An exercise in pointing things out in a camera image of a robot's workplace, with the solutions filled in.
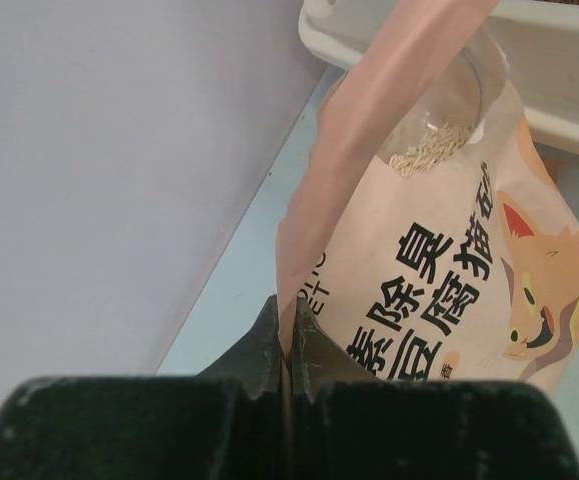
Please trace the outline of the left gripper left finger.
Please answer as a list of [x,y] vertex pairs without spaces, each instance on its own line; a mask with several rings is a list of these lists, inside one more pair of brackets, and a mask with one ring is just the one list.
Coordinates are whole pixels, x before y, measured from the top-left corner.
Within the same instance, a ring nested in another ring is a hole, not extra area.
[[0,409],[0,479],[282,479],[277,303],[193,376],[45,377]]

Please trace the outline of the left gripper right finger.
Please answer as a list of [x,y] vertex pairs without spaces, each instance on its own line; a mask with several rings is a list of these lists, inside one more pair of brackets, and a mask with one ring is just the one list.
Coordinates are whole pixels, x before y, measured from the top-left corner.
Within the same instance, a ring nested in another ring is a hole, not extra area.
[[303,299],[292,362],[296,479],[579,479],[566,428],[533,386],[381,381]]

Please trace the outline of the pink cat litter bag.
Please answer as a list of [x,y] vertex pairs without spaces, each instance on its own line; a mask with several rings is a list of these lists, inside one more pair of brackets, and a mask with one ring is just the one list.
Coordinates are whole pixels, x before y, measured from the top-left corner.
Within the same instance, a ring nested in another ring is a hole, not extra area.
[[491,1],[401,1],[329,90],[279,224],[298,307],[387,381],[552,391],[579,349],[579,222],[530,135]]

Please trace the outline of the cream orange litter box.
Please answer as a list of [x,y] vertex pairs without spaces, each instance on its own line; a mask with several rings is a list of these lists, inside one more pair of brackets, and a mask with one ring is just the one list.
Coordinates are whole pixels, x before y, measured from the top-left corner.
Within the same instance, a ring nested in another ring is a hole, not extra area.
[[[368,48],[392,0],[306,1],[299,36],[343,69]],[[534,139],[579,155],[579,1],[502,1],[485,23],[510,64]]]

